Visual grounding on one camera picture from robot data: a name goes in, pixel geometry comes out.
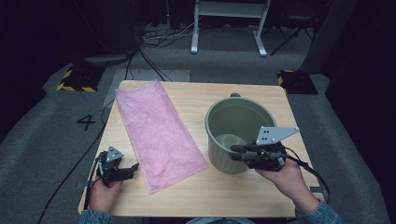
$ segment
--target table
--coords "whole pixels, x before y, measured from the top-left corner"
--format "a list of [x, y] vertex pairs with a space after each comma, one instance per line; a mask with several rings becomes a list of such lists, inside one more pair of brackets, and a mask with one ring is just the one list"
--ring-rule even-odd
[[194, 9], [194, 31], [192, 34], [191, 53], [198, 52], [199, 37], [199, 16], [222, 16], [222, 17], [242, 17], [242, 18], [258, 18], [259, 29], [253, 31], [254, 40], [262, 57], [267, 55], [264, 45], [262, 44], [262, 27], [267, 17], [271, 0], [265, 0], [263, 4], [245, 4], [230, 2], [208, 2], [195, 0]]
[[[122, 81], [120, 88], [134, 88], [146, 81]], [[134, 179], [126, 180], [119, 198], [110, 212], [128, 217], [294, 217], [294, 204], [268, 180], [253, 170], [226, 175], [217, 170], [208, 158], [208, 137], [205, 115], [217, 100], [238, 92], [241, 96], [265, 106], [279, 127], [295, 127], [296, 121], [288, 99], [278, 86], [162, 82], [181, 120], [202, 151], [209, 168], [167, 189], [149, 194], [138, 170]], [[310, 163], [299, 133], [284, 139], [303, 161]], [[117, 101], [110, 112], [97, 154], [113, 146], [125, 154], [120, 168], [135, 164], [134, 149], [123, 126]], [[309, 187], [318, 181], [303, 169]], [[84, 195], [78, 206], [81, 212]]]

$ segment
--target electrical cord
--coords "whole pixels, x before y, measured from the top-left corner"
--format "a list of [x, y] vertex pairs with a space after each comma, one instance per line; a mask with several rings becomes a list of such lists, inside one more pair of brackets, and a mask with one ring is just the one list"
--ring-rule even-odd
[[285, 157], [285, 158], [287, 158], [287, 159], [289, 159], [291, 161], [297, 162], [297, 164], [299, 166], [303, 167], [307, 172], [309, 172], [310, 174], [314, 175], [317, 178], [319, 184], [321, 186], [323, 186], [323, 197], [324, 197], [324, 200], [325, 200], [326, 203], [328, 203], [329, 200], [330, 200], [330, 189], [327, 186], [327, 184], [324, 181], [324, 179], [321, 177], [321, 175], [317, 171], [312, 169], [307, 162], [300, 160], [300, 158], [297, 156], [297, 154], [293, 150], [291, 150], [288, 147], [285, 147], [285, 149], [290, 150], [297, 157], [297, 159], [292, 157], [292, 156], [290, 156], [290, 155], [286, 155], [286, 156], [282, 155], [283, 157]]
[[106, 125], [106, 121], [103, 120], [103, 114], [105, 113], [105, 109], [106, 109], [109, 105], [111, 105], [113, 102], [114, 102], [114, 100], [110, 101], [110, 102], [103, 108], [103, 110], [102, 110], [102, 113], [101, 113], [101, 115], [100, 115], [100, 120], [102, 121], [102, 124], [103, 124], [103, 125]]
[[149, 57], [140, 49], [140, 54], [142, 55], [143, 59], [150, 65], [150, 67], [158, 74], [158, 76], [163, 80], [166, 81], [164, 77], [167, 77], [170, 81], [173, 81], [169, 76], [167, 76], [163, 71], [157, 68], [157, 66], [149, 60]]
[[132, 77], [131, 80], [134, 80], [134, 74], [132, 73], [131, 68], [129, 68], [129, 74], [131, 74], [131, 77]]
[[128, 64], [126, 65], [124, 80], [126, 80], [126, 78], [128, 77], [128, 70], [130, 69], [131, 61], [132, 61], [132, 58], [129, 60]]
[[[188, 35], [192, 35], [193, 32], [191, 32], [191, 30], [193, 30], [193, 27], [192, 27], [193, 25], [194, 25], [194, 22], [191, 23], [190, 25], [186, 26], [181, 31], [174, 31], [173, 33], [170, 33], [170, 34], [168, 34], [169, 29], [146, 31], [146, 33], [143, 34], [143, 36], [142, 36], [142, 44], [144, 47], [147, 47], [147, 48], [157, 48], [157, 47], [165, 48], [165, 47], [175, 43], [176, 41], [185, 38]], [[163, 30], [164, 30], [164, 32], [162, 34], [158, 35], [158, 31], [163, 31]], [[153, 40], [157, 40], [157, 43], [156, 44], [149, 43], [149, 41], [153, 41]], [[170, 43], [162, 45], [162, 43], [164, 43], [164, 41], [170, 41]]]
[[103, 131], [105, 130], [106, 125], [103, 125], [102, 129], [100, 130], [99, 134], [96, 135], [95, 139], [93, 140], [93, 142], [91, 143], [91, 145], [88, 147], [88, 149], [84, 152], [84, 154], [82, 154], [81, 158], [79, 158], [79, 160], [76, 162], [76, 164], [73, 166], [73, 168], [69, 171], [69, 173], [66, 175], [66, 177], [62, 180], [61, 184], [59, 184], [59, 186], [56, 188], [56, 190], [52, 193], [52, 195], [49, 197], [49, 200], [47, 201], [43, 211], [41, 212], [40, 218], [37, 221], [37, 224], [41, 223], [41, 220], [43, 219], [43, 216], [45, 215], [47, 209], [50, 206], [50, 203], [52, 202], [52, 200], [54, 199], [55, 195], [58, 193], [59, 189], [62, 187], [62, 185], [66, 182], [66, 180], [69, 178], [69, 176], [71, 174], [73, 174], [73, 172], [76, 170], [76, 168], [78, 167], [78, 165], [81, 163], [81, 161], [85, 158], [85, 156], [87, 156], [87, 154], [90, 152], [90, 150], [92, 149], [92, 147], [95, 145], [95, 143], [99, 140], [100, 136], [102, 135]]
[[91, 173], [90, 173], [90, 178], [88, 179], [88, 184], [87, 184], [87, 190], [85, 191], [85, 201], [84, 201], [84, 210], [86, 210], [88, 208], [88, 204], [90, 203], [90, 198], [91, 198], [91, 189], [92, 186], [96, 183], [97, 180], [95, 180], [92, 184], [92, 177], [93, 177], [93, 173], [95, 173], [96, 170], [96, 165], [99, 162], [99, 158], [97, 157], [95, 158], [95, 162], [93, 164], [93, 167], [91, 169]]

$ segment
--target number 4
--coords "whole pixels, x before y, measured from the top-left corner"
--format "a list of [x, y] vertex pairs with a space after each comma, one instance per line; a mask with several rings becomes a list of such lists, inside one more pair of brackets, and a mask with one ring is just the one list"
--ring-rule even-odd
[[92, 115], [87, 115], [87, 116], [85, 116], [84, 118], [82, 118], [82, 119], [79, 119], [78, 121], [77, 121], [77, 123], [85, 123], [85, 129], [84, 129], [84, 131], [87, 131], [88, 130], [88, 127], [90, 126], [90, 124], [92, 124], [92, 123], [95, 123], [95, 121], [91, 121], [92, 120]]

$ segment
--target stand leg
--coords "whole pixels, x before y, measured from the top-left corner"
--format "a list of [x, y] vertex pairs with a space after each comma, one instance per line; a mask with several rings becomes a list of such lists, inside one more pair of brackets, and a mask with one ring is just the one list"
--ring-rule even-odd
[[253, 31], [254, 39], [256, 40], [257, 48], [259, 49], [259, 53], [262, 57], [267, 56], [267, 52], [265, 51], [264, 45], [262, 44], [262, 27], [264, 26], [265, 18], [267, 17], [268, 8], [270, 6], [271, 0], [266, 0], [264, 7], [262, 9], [262, 17], [260, 18], [259, 30]]
[[191, 53], [195, 54], [198, 52], [198, 34], [199, 34], [199, 0], [195, 0], [194, 10], [194, 32], [192, 34]]

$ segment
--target wooden table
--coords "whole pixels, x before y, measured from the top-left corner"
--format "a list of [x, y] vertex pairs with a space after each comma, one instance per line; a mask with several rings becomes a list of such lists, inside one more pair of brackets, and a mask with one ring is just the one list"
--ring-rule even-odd
[[[146, 81], [122, 81], [120, 88], [134, 88]], [[128, 217], [294, 217], [294, 204], [276, 187], [254, 170], [226, 175], [208, 158], [208, 136], [205, 115], [216, 101], [238, 92], [265, 106], [279, 127], [296, 127], [288, 99], [278, 86], [162, 82], [181, 120], [186, 125], [209, 168], [167, 189], [149, 194], [141, 171], [134, 179], [124, 181], [111, 214]], [[310, 163], [299, 133], [284, 139], [283, 145], [294, 149], [303, 161]], [[98, 154], [113, 146], [125, 154], [120, 168], [135, 164], [134, 149], [121, 120], [117, 101], [110, 112]], [[318, 181], [303, 169], [309, 187]], [[84, 195], [78, 207], [81, 212]]]

